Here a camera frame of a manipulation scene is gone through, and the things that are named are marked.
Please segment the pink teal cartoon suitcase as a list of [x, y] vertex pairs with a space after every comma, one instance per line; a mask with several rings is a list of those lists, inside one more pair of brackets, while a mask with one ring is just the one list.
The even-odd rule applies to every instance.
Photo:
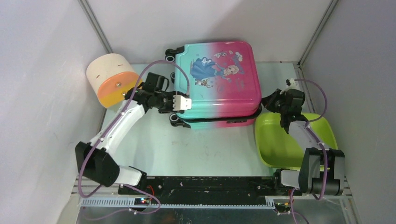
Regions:
[[262, 112], [254, 53], [244, 41], [186, 44], [165, 51], [177, 65], [174, 89], [189, 92], [191, 109], [170, 115], [170, 124], [191, 129], [250, 126]]

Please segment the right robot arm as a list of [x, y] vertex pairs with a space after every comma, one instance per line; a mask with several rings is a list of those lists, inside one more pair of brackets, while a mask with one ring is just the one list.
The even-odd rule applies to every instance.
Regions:
[[262, 98], [261, 104], [270, 112], [280, 114], [280, 126], [304, 151], [299, 170], [280, 169], [272, 181], [272, 190], [284, 195], [295, 188], [312, 194], [318, 200], [325, 195], [340, 196], [344, 191], [345, 154], [325, 144], [302, 114], [305, 93], [297, 89], [275, 90]]

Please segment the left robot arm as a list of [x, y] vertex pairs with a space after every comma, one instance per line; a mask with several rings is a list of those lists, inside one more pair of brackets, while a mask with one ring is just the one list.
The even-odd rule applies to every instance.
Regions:
[[145, 173], [131, 166], [120, 166], [114, 160], [117, 148], [132, 128], [149, 109], [159, 113], [173, 111], [174, 91], [168, 91], [169, 79], [148, 73], [146, 80], [126, 92], [124, 100], [112, 121], [89, 142], [75, 147], [79, 178], [86, 177], [101, 186], [128, 184], [136, 194], [143, 194], [148, 182]]

